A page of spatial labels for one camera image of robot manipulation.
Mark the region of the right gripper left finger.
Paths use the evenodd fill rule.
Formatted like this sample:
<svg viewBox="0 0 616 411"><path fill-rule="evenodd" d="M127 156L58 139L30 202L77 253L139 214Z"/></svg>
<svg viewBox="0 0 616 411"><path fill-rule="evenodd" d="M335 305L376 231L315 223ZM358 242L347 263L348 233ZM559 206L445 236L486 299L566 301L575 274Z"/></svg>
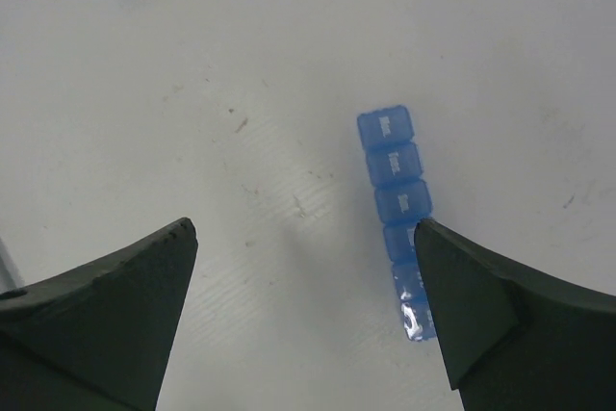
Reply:
<svg viewBox="0 0 616 411"><path fill-rule="evenodd" d="M1 294L4 410L153 410L197 254L180 218Z"/></svg>

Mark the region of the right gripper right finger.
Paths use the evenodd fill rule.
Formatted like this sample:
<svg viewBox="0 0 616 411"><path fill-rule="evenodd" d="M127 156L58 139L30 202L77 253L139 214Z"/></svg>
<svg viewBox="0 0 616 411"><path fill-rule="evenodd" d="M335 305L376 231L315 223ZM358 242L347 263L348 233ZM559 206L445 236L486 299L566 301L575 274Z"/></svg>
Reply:
<svg viewBox="0 0 616 411"><path fill-rule="evenodd" d="M615 298L432 218L415 247L450 387L467 410L612 410Z"/></svg>

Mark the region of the blue weekly pill organizer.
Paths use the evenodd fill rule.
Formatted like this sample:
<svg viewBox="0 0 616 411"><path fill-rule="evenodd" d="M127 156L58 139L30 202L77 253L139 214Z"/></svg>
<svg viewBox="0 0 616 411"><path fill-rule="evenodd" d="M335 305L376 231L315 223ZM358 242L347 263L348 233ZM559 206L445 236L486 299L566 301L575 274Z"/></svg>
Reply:
<svg viewBox="0 0 616 411"><path fill-rule="evenodd" d="M417 225L433 205L410 112L397 105L362 113L357 128L405 334L411 342L434 339L415 245Z"/></svg>

